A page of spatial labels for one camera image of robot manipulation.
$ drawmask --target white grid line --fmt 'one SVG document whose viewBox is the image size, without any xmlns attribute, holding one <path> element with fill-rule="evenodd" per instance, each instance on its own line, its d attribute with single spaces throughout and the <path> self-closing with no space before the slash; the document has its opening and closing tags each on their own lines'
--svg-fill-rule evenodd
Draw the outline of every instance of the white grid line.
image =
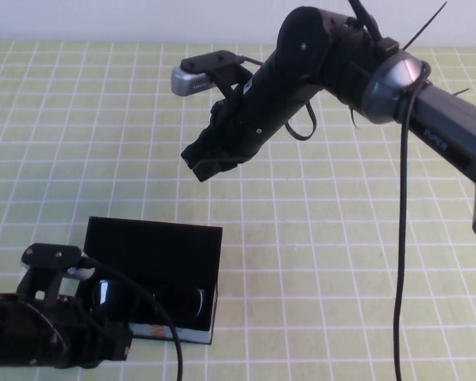
<svg viewBox="0 0 476 381">
<path fill-rule="evenodd" d="M 354 129 L 353 129 L 353 135 L 355 136 L 356 151 L 358 153 L 360 162 L 362 162 L 361 152 L 359 151 L 358 138 L 356 137 L 356 131 Z M 362 170 L 363 170 L 363 173 L 366 173 L 365 167 L 363 166 L 363 162 L 362 162 Z M 365 183 L 365 187 L 367 189 L 367 195 L 370 199 L 370 209 L 372 210 L 372 215 L 374 216 L 375 229 L 376 229 L 376 232 L 378 234 L 379 243 L 381 245 L 382 252 L 386 253 L 384 242 L 383 242 L 382 235 L 381 235 L 381 229 L 380 229 L 379 224 L 378 224 L 379 219 L 377 217 L 377 214 L 375 213 L 373 198 L 372 198 L 372 195 L 371 195 L 371 192 L 370 192 L 370 187 L 369 187 L 367 178 L 364 179 L 364 183 Z M 383 258 L 384 258 L 384 261 L 385 261 L 385 265 L 389 270 L 390 269 L 390 263 L 388 261 L 388 256 L 384 255 Z M 388 271 L 388 279 L 390 280 L 390 285 L 391 285 L 392 290 L 394 290 L 395 282 L 393 281 L 392 271 Z M 408 353 L 409 357 L 411 357 L 412 356 L 411 347 L 409 345 L 409 340 L 408 340 L 407 334 L 405 332 L 405 329 L 403 328 L 403 325 L 404 325 L 403 319 L 402 319 L 402 316 L 400 316 L 400 327 L 399 327 L 399 329 L 403 333 L 405 345 L 407 347 L 407 353 Z M 410 363 L 411 363 L 411 370 L 413 371 L 414 379 L 415 379 L 415 381 L 417 381 L 418 378 L 417 378 L 417 374 L 416 374 L 416 369 L 414 367 L 414 363 L 412 361 Z"/>
<path fill-rule="evenodd" d="M 465 65 L 463 64 L 462 59 L 460 58 L 458 51 L 455 50 L 455 53 L 456 53 L 457 57 L 459 58 L 459 62 L 462 64 L 463 70 L 466 72 L 467 78 L 470 80 L 469 73 L 467 72 L 467 69 L 466 69 Z M 471 86 L 474 88 L 474 91 L 476 91 L 476 88 L 474 87 L 473 81 L 470 80 L 470 82 L 471 82 Z M 416 148 L 416 151 L 418 152 L 418 155 L 421 156 L 421 154 L 420 154 L 418 148 Z M 425 165 L 424 165 L 423 163 L 422 163 L 422 165 L 423 165 L 423 167 L 424 167 L 425 174 L 426 174 L 427 177 L 428 177 L 427 168 L 425 167 Z M 435 201 L 435 203 L 436 203 L 437 211 L 439 212 L 440 216 L 442 217 L 442 216 L 443 216 L 443 212 L 442 212 L 442 210 L 441 210 L 439 200 L 438 200 L 437 197 L 436 197 L 436 193 L 435 193 L 435 191 L 432 189 L 432 185 L 431 185 L 430 182 L 428 182 L 428 185 L 429 185 L 429 187 L 430 187 L 430 189 L 431 189 L 432 195 L 434 196 L 434 201 Z M 452 239 L 452 237 L 451 237 L 449 228 L 447 227 L 447 222 L 446 222 L 446 221 L 443 221 L 443 226 L 444 226 L 444 231 L 445 231 L 445 233 L 447 234 L 448 240 L 452 243 L 452 242 L 453 242 L 453 239 Z M 453 245 L 451 245 L 451 252 L 453 253 L 453 257 L 455 258 L 455 262 L 457 263 L 457 266 L 458 266 L 459 269 L 460 269 L 460 272 L 459 272 L 459 273 L 460 273 L 460 277 L 461 277 L 461 279 L 462 279 L 462 281 L 463 281 L 464 288 L 466 289 L 466 293 L 470 296 L 469 287 L 467 286 L 467 281 L 466 281 L 465 277 L 463 276 L 463 271 L 462 271 L 462 269 L 461 269 L 461 267 L 460 267 L 459 258 L 458 258 L 457 255 L 456 255 L 455 248 L 453 247 Z M 474 305 L 474 302 L 473 302 L 472 299 L 470 299 L 470 304 L 471 304 L 471 307 L 472 307 L 472 309 L 473 309 L 474 316 L 476 317 L 476 306 Z"/>
<path fill-rule="evenodd" d="M 106 68 L 105 77 L 108 75 L 108 70 L 109 70 L 110 62 L 111 62 L 111 55 L 109 55 L 108 66 L 107 66 L 107 68 Z M 102 97 L 103 97 L 103 95 L 104 95 L 104 85 L 102 85 L 101 97 L 100 97 L 99 100 L 98 100 L 98 105 L 99 105 L 99 107 L 100 107 L 100 105 L 102 104 Z M 92 128 L 92 134 L 91 134 L 91 136 L 90 136 L 90 144 L 88 145 L 88 151 L 86 152 L 86 160 L 85 160 L 85 163 L 84 163 L 84 165 L 83 165 L 83 173 L 81 174 L 81 179 L 79 180 L 78 194 L 77 194 L 77 196 L 76 196 L 76 198 L 75 198 L 74 213 L 72 214 L 71 227 L 70 227 L 69 234 L 68 234 L 69 239 L 71 239 L 72 232 L 73 232 L 73 230 L 74 230 L 76 214 L 78 213 L 79 199 L 81 198 L 81 193 L 82 193 L 82 191 L 83 191 L 83 185 L 84 185 L 84 179 L 85 179 L 86 169 L 87 169 L 87 167 L 88 167 L 88 163 L 90 162 L 90 160 L 89 160 L 89 158 L 90 158 L 90 151 L 91 151 L 92 142 L 94 141 L 95 130 L 96 130 L 96 127 L 97 127 L 98 112 L 99 112 L 99 108 L 97 108 L 97 114 L 95 115 L 95 122 L 94 122 L 94 126 L 93 126 L 93 128 Z"/>
<path fill-rule="evenodd" d="M 388 155 L 391 158 L 392 156 L 390 154 L 390 149 L 388 148 L 387 151 L 388 151 Z M 408 166 L 409 166 L 409 160 L 410 160 L 409 154 L 408 154 L 407 160 L 408 160 Z M 391 160 L 391 166 L 392 166 L 395 174 L 397 174 L 397 167 L 395 166 L 395 164 L 393 163 L 392 160 Z M 440 325 L 442 325 L 443 324 L 442 319 L 441 319 L 441 316 L 440 316 L 440 312 L 439 312 L 439 308 L 437 306 L 436 300 L 434 299 L 434 292 L 432 290 L 432 285 L 430 283 L 430 278 L 428 277 L 428 271 L 427 271 L 427 268 L 425 267 L 424 259 L 423 259 L 423 256 L 421 255 L 421 252 L 420 252 L 420 243 L 417 240 L 417 235 L 416 235 L 416 233 L 414 231 L 414 228 L 413 228 L 413 225 L 412 225 L 413 220 L 410 218 L 409 206 L 408 206 L 407 213 L 406 213 L 406 220 L 407 220 L 406 221 L 407 222 L 406 228 L 409 227 L 409 230 L 411 231 L 411 234 L 413 235 L 414 240 L 415 240 L 416 252 L 418 253 L 418 256 L 420 257 L 421 267 L 423 268 L 423 273 L 425 275 L 425 279 L 427 280 L 428 292 L 430 294 L 430 299 L 432 300 L 432 305 L 434 306 L 434 309 L 436 311 L 437 321 L 439 322 Z M 443 334 L 444 345 L 446 347 L 446 350 L 448 351 L 448 354 L 452 358 L 452 356 L 451 356 L 451 347 L 448 343 L 448 340 L 447 340 L 447 337 L 446 337 L 446 332 L 444 331 L 443 328 L 441 328 L 440 330 L 441 330 L 441 333 Z M 457 373 L 456 368 L 455 368 L 455 362 L 453 360 L 451 360 L 451 367 L 452 367 L 452 370 L 453 370 L 453 373 L 454 373 L 455 377 L 458 379 L 459 376 L 458 376 L 458 373 Z"/>
<path fill-rule="evenodd" d="M 138 44 L 136 45 L 136 54 L 134 55 L 134 63 L 132 64 L 132 76 L 134 76 L 135 70 L 136 70 L 136 60 L 137 60 L 137 49 L 139 48 Z M 117 158 L 115 160 L 111 160 L 116 162 L 115 168 L 114 168 L 114 176 L 113 176 L 113 187 L 111 188 L 111 195 L 109 197 L 109 206 L 108 206 L 108 214 L 107 217 L 111 216 L 111 208 L 113 206 L 113 199 L 114 199 L 114 191 L 116 189 L 116 181 L 115 179 L 118 177 L 118 169 L 120 168 L 120 162 L 121 162 L 121 151 L 123 149 L 123 144 L 124 144 L 124 138 L 125 138 L 125 131 L 127 129 L 126 123 L 127 123 L 127 116 L 129 115 L 129 105 L 130 105 L 130 98 L 131 98 L 131 93 L 132 93 L 132 81 L 130 83 L 129 87 L 129 96 L 127 97 L 127 106 L 125 107 L 125 115 L 123 117 L 123 122 L 121 124 L 121 137 L 120 137 L 120 144 L 118 145 L 118 154 Z"/>
<path fill-rule="evenodd" d="M 264 62 L 264 57 L 263 57 L 263 47 L 259 47 L 259 51 L 261 52 L 261 60 Z M 285 290 L 284 290 L 284 282 L 282 279 L 282 259 L 280 255 L 280 246 L 278 245 L 280 243 L 280 238 L 278 235 L 278 223 L 277 223 L 277 207 L 276 207 L 276 197 L 275 197 L 275 187 L 274 187 L 274 171 L 273 171 L 273 163 L 272 163 L 272 155 L 271 155 L 271 146 L 267 144 L 267 151 L 268 151 L 268 158 L 270 159 L 270 171 L 271 171 L 271 192 L 272 192 L 272 200 L 273 200 L 273 213 L 274 213 L 274 227 L 275 227 L 275 242 L 277 242 L 277 261 L 278 261 L 278 271 L 279 271 L 279 281 L 280 281 L 280 290 L 282 293 L 282 319 L 283 319 L 283 324 L 284 324 L 284 340 L 286 341 L 286 358 L 287 358 L 287 363 L 288 363 L 288 376 L 289 376 L 289 381 L 293 379 L 293 376 L 291 374 L 291 356 L 290 356 L 290 346 L 289 346 L 289 335 L 288 335 L 288 328 L 287 328 L 287 317 L 286 317 L 286 302 L 285 302 Z"/>
<path fill-rule="evenodd" d="M 319 105 L 321 106 L 321 99 L 318 98 L 318 101 L 319 101 Z M 322 125 L 323 125 L 323 132 L 324 132 L 324 135 L 326 136 L 326 129 L 324 128 L 325 127 L 324 115 L 322 115 L 321 120 L 322 120 Z M 327 151 L 328 151 L 328 155 L 331 158 L 332 152 L 331 152 L 331 149 L 329 147 L 328 142 L 327 142 Z M 335 174 L 335 168 L 333 166 L 333 162 L 330 162 L 330 164 L 331 164 L 331 169 L 332 169 L 332 177 L 335 178 L 336 174 Z M 367 336 L 367 328 L 366 328 L 366 325 L 365 325 L 365 318 L 363 316 L 362 303 L 361 303 L 361 300 L 360 300 L 360 297 L 359 297 L 360 295 L 359 295 L 359 291 L 358 291 L 358 283 L 356 281 L 356 277 L 355 277 L 355 273 L 354 273 L 354 266 L 352 264 L 351 252 L 349 250 L 349 245 L 348 245 L 349 240 L 347 238 L 346 225 L 344 224 L 344 212 L 342 211 L 341 201 L 339 200 L 339 188 L 338 188 L 337 182 L 335 180 L 333 181 L 333 186 L 334 186 L 335 194 L 336 194 L 336 197 L 337 197 L 337 206 L 339 207 L 340 218 L 343 220 L 342 221 L 342 230 L 343 230 L 344 240 L 346 242 L 347 259 L 349 260 L 349 265 L 351 267 L 353 287 L 354 287 L 356 297 L 359 299 L 358 300 L 359 317 L 360 317 L 361 322 L 362 322 L 361 329 L 363 330 L 363 338 L 365 340 L 365 345 L 367 347 L 367 355 L 370 359 L 370 373 L 372 374 L 372 379 L 375 381 L 376 380 L 375 369 L 374 369 L 374 365 L 372 364 L 372 361 L 371 361 L 373 356 L 372 356 L 371 351 L 370 351 L 370 344 L 369 344 L 369 340 L 368 340 L 368 336 Z"/>
<path fill-rule="evenodd" d="M 37 49 L 38 46 L 39 46 L 39 44 L 37 43 L 37 44 L 36 44 L 36 47 L 35 47 L 35 50 L 34 50 L 34 53 L 32 54 L 32 60 L 33 60 L 33 57 L 35 56 L 35 51 L 36 51 L 36 49 Z M 16 97 L 15 97 L 14 100 L 13 100 L 13 105 L 16 103 L 16 101 L 17 101 L 17 95 L 16 95 Z M 8 122 L 9 119 L 10 119 L 10 116 L 12 115 L 12 111 L 13 111 L 13 107 L 11 107 L 9 114 L 7 115 L 6 126 L 7 126 L 7 122 Z M 6 130 L 6 129 L 4 128 L 4 131 L 2 132 L 2 135 L 0 136 L 0 139 L 3 138 L 3 135 L 4 135 L 5 130 Z M 20 168 L 19 168 L 18 171 L 17 171 L 17 176 L 16 176 L 16 179 L 14 180 L 14 183 L 13 183 L 13 189 L 12 189 L 12 192 L 11 192 L 11 194 L 10 194 L 10 196 L 9 196 L 9 201 L 10 201 L 10 199 L 13 197 L 14 191 L 16 190 L 16 186 L 17 186 L 17 184 L 18 184 L 18 180 L 19 180 L 19 176 L 20 176 L 20 173 L 21 173 L 21 169 L 22 169 L 22 167 L 23 167 L 23 164 L 25 163 L 25 158 L 26 158 L 27 151 L 28 151 L 28 150 L 25 150 L 25 153 L 24 153 L 24 155 L 23 155 L 23 160 L 21 161 L 21 164 L 20 164 Z M 5 222 L 6 222 L 6 216 L 7 216 L 7 214 L 9 213 L 9 208 L 10 208 L 10 204 L 8 203 L 7 206 L 6 206 L 6 209 L 5 209 L 5 211 L 4 211 L 4 214 L 3 214 L 3 216 L 2 216 L 2 220 L 1 220 L 1 224 L 0 224 L 0 235 L 1 235 L 1 233 L 2 233 L 2 228 L 3 228 L 3 226 L 4 226 Z"/>
<path fill-rule="evenodd" d="M 298 158 L 301 160 L 301 148 L 300 148 L 300 142 L 297 142 L 297 151 L 298 151 Z M 305 199 L 305 212 L 307 213 L 307 218 L 309 221 L 312 221 L 312 218 L 310 216 L 310 207 L 309 207 L 309 199 L 307 197 L 307 187 L 305 183 L 305 176 L 304 176 L 304 168 L 303 165 L 301 165 L 301 177 L 303 178 L 302 180 L 302 185 L 303 185 L 303 196 Z M 312 260 L 314 263 L 314 271 L 317 269 L 317 258 L 316 258 L 316 249 L 314 247 L 314 239 L 313 239 L 313 231 L 312 231 L 312 224 L 309 223 L 309 237 L 310 237 L 310 245 L 311 245 L 311 253 L 312 253 Z M 321 279 L 319 276 L 319 272 L 316 272 L 316 285 L 317 285 L 317 293 L 319 296 L 319 308 L 321 311 L 321 320 L 323 322 L 323 332 L 324 332 L 324 342 L 326 344 L 326 356 L 328 357 L 329 362 L 332 362 L 332 351 L 330 349 L 330 344 L 329 344 L 329 339 L 328 339 L 328 330 L 327 330 L 327 324 L 326 324 L 326 317 L 325 317 L 325 311 L 324 311 L 324 303 L 322 299 L 322 294 L 321 294 Z M 333 367 L 330 366 L 328 367 L 329 373 L 330 373 L 330 380 L 334 380 L 334 375 L 333 375 Z"/>
<path fill-rule="evenodd" d="M 210 104 L 209 108 L 211 109 L 212 107 L 212 102 L 210 98 Z M 245 212 L 244 212 L 244 182 L 241 180 L 244 176 L 243 173 L 243 168 L 242 166 L 238 166 L 238 170 L 240 171 L 240 212 L 241 212 L 241 255 L 242 255 L 242 268 L 243 268 L 243 273 L 244 273 L 244 322 L 245 322 L 245 359 L 247 360 L 247 363 L 245 364 L 245 370 L 247 372 L 247 381 L 250 381 L 251 379 L 251 370 L 249 366 L 250 362 L 250 348 L 249 348 L 249 343 L 248 343 L 248 293 L 247 293 L 247 254 L 245 250 L 245 224 L 244 224 L 244 219 L 245 219 Z"/>
</svg>

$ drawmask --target open box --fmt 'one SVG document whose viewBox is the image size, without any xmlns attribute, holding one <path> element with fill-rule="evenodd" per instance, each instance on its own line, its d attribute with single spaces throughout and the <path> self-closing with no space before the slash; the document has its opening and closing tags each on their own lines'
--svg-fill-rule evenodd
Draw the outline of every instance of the open box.
<svg viewBox="0 0 476 381">
<path fill-rule="evenodd" d="M 180 341 L 211 344 L 217 308 L 221 243 L 220 227 L 90 217 L 83 251 L 152 290 L 153 294 L 159 285 L 164 288 L 170 285 L 178 289 L 190 287 L 191 290 L 199 290 L 204 298 L 198 305 L 200 310 L 197 317 L 191 320 L 179 318 L 178 322 L 173 317 L 171 319 Z M 86 308 L 96 308 L 99 306 L 96 299 L 100 297 L 95 296 L 99 285 L 115 280 L 113 276 L 96 270 L 89 279 L 79 284 L 76 296 L 83 300 Z M 128 312 L 127 300 L 123 298 L 116 303 L 119 312 Z M 168 304 L 171 310 L 177 309 L 180 317 L 185 313 L 186 301 L 186 298 L 174 296 Z M 172 339 L 169 327 L 155 315 L 146 319 L 145 316 L 129 317 L 124 323 L 133 331 L 135 338 Z"/>
</svg>

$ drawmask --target green grid pattern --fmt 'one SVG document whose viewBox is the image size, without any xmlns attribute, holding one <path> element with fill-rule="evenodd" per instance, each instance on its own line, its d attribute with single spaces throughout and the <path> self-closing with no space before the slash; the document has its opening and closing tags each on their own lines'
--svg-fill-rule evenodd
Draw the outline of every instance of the green grid pattern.
<svg viewBox="0 0 476 381">
<path fill-rule="evenodd" d="M 357 117 L 355 129 L 321 93 L 313 139 L 282 129 L 252 162 L 199 183 L 179 153 L 221 96 L 176 97 L 170 75 L 221 48 L 265 60 L 273 47 L 0 41 L 0 292 L 15 290 L 34 241 L 83 246 L 90 215 L 219 225 L 214 342 L 183 346 L 185 380 L 393 379 L 399 127 Z M 476 104 L 476 49 L 411 52 Z M 292 122 L 311 128 L 305 112 Z M 476 381 L 473 197 L 410 137 L 406 380 Z M 136 341 L 123 364 L 1 368 L 0 380 L 169 380 L 175 360 L 172 344 Z"/>
</svg>

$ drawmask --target robotic arm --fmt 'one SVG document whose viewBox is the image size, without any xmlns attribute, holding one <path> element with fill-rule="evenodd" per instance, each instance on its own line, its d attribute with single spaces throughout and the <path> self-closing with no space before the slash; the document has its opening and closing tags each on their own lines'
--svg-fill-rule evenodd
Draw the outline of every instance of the robotic arm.
<svg viewBox="0 0 476 381">
<path fill-rule="evenodd" d="M 356 17 L 300 7 L 287 16 L 276 49 L 254 75 L 240 66 L 246 58 L 231 52 L 183 60 L 172 72 L 173 93 L 218 87 L 225 96 L 182 152 L 199 181 L 251 160 L 284 125 L 293 134 L 289 119 L 304 106 L 310 111 L 309 101 L 321 90 L 372 123 L 401 123 L 411 90 L 423 82 L 410 131 L 476 186 L 476 106 L 434 86 L 423 76 L 422 61 L 370 29 Z M 476 191 L 472 229 L 476 233 Z"/>
</svg>

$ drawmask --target label on box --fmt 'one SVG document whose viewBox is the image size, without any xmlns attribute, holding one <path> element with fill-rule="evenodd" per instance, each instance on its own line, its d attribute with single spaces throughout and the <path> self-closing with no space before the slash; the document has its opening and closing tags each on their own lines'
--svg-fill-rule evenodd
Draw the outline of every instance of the label on box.
<svg viewBox="0 0 476 381">
<path fill-rule="evenodd" d="M 217 305 L 217 288 L 213 296 L 212 321 L 209 331 L 196 329 L 186 329 L 176 327 L 176 333 L 181 341 L 191 341 L 199 344 L 209 344 L 212 340 L 212 331 L 215 321 L 215 307 Z M 149 337 L 156 340 L 170 340 L 173 338 L 170 328 L 167 325 L 151 325 L 129 323 L 129 329 L 132 330 L 135 337 Z"/>
</svg>

